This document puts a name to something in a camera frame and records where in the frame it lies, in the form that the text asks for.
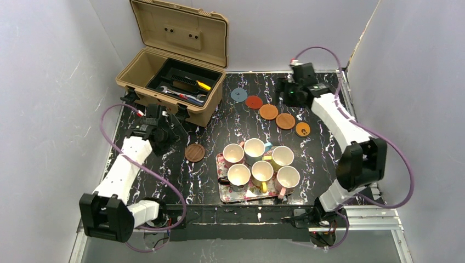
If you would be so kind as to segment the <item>light wood coaster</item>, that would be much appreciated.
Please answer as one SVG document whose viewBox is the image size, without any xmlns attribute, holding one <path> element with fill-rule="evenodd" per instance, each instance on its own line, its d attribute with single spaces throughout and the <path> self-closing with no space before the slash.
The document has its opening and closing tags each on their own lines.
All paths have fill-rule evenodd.
<svg viewBox="0 0 465 263">
<path fill-rule="evenodd" d="M 295 118 L 289 113 L 281 113 L 275 119 L 276 125 L 282 130 L 290 130 L 296 125 Z"/>
</svg>

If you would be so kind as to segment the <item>orange wood coaster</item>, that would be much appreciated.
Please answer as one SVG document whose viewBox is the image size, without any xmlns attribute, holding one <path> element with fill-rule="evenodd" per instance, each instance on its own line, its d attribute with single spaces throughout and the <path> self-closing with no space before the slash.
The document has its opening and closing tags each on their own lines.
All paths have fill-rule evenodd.
<svg viewBox="0 0 465 263">
<path fill-rule="evenodd" d="M 279 114 L 279 111 L 275 105 L 272 104 L 264 104 L 260 109 L 259 109 L 259 115 L 261 118 L 265 120 L 273 120 L 275 119 Z"/>
</svg>

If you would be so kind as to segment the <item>orange printed coaster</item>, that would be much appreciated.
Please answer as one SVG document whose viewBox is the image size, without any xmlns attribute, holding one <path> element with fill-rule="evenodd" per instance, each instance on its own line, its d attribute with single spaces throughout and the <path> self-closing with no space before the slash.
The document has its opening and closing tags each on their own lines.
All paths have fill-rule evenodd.
<svg viewBox="0 0 465 263">
<path fill-rule="evenodd" d="M 294 131 L 299 137 L 305 138 L 310 135 L 311 129 L 307 122 L 298 122 L 294 128 Z"/>
</svg>

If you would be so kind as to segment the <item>dark walnut wooden coaster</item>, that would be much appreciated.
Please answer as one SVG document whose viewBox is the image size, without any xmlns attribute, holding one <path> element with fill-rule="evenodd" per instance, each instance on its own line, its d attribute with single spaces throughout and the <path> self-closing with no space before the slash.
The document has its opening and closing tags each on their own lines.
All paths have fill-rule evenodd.
<svg viewBox="0 0 465 263">
<path fill-rule="evenodd" d="M 185 158 L 189 162 L 199 162 L 205 156 L 205 148 L 200 144 L 190 144 L 185 149 Z"/>
</svg>

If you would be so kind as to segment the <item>red coaster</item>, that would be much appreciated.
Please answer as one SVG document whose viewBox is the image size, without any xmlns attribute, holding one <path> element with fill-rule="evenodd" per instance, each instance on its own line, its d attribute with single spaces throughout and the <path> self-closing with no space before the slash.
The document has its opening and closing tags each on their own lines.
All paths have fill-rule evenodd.
<svg viewBox="0 0 465 263">
<path fill-rule="evenodd" d="M 245 104 L 247 107 L 257 110 L 263 106 L 263 100 L 258 96 L 252 95 L 247 97 Z"/>
</svg>

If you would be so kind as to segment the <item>blue grey coaster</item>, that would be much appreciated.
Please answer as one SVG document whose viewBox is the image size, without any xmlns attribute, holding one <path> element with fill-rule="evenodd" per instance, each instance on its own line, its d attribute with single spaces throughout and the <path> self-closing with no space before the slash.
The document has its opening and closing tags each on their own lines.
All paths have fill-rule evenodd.
<svg viewBox="0 0 465 263">
<path fill-rule="evenodd" d="M 248 94 L 243 88 L 235 88 L 231 91 L 230 97 L 236 102 L 244 102 L 248 98 Z"/>
</svg>

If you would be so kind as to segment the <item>tan plastic toolbox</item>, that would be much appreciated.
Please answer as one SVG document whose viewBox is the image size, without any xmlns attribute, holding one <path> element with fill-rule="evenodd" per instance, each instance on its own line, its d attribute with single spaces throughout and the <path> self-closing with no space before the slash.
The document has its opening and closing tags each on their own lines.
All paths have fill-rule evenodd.
<svg viewBox="0 0 465 263">
<path fill-rule="evenodd" d="M 144 48 L 116 77 L 126 90 L 128 104 L 165 106 L 182 121 L 206 127 L 223 97 L 222 82 L 228 66 L 229 21 L 205 12 L 164 1 L 131 1 Z M 203 106 L 146 88 L 167 59 L 218 71 L 219 83 Z"/>
</svg>

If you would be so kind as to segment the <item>floral rectangular tray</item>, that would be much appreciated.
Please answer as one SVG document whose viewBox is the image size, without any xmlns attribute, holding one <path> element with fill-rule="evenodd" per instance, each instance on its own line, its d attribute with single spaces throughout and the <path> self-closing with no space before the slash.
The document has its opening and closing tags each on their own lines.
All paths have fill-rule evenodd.
<svg viewBox="0 0 465 263">
<path fill-rule="evenodd" d="M 218 184 L 220 200 L 224 203 L 236 203 L 277 197 L 278 194 L 275 188 L 276 174 L 277 173 L 275 172 L 271 180 L 268 182 L 267 193 L 261 193 L 260 189 L 252 183 L 252 180 L 249 181 L 245 188 L 238 192 L 233 191 L 229 186 Z"/>
</svg>

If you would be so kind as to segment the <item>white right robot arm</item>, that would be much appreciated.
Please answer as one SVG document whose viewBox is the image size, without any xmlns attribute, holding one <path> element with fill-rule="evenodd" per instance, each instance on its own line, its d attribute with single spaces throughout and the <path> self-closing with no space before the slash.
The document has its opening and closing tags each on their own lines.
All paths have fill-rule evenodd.
<svg viewBox="0 0 465 263">
<path fill-rule="evenodd" d="M 307 107 L 330 130 L 341 148 L 336 179 L 310 210 L 313 222 L 330 221 L 343 204 L 384 177 L 387 143 L 353 123 L 336 88 L 320 83 L 312 63 L 290 63 L 292 74 L 279 78 L 275 97 L 288 107 Z"/>
</svg>

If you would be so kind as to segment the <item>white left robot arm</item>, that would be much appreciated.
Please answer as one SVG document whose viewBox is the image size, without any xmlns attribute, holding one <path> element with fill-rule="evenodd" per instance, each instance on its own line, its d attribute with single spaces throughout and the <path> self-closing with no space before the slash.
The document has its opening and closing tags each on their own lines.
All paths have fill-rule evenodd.
<svg viewBox="0 0 465 263">
<path fill-rule="evenodd" d="M 106 177 L 92 193 L 85 193 L 79 201 L 84 233 L 88 237 L 124 243 L 136 228 L 150 231 L 169 231 L 184 228 L 187 215 L 186 201 L 181 192 L 167 179 L 143 165 L 151 153 L 162 154 L 171 145 L 186 137 L 179 119 L 166 107 L 150 104 L 146 112 L 129 106 L 140 121 L 131 126 L 121 148 L 101 133 L 117 151 Z M 166 184 L 179 197 L 181 208 L 159 198 L 145 198 L 128 204 L 130 190 L 140 171 L 151 174 Z"/>
</svg>

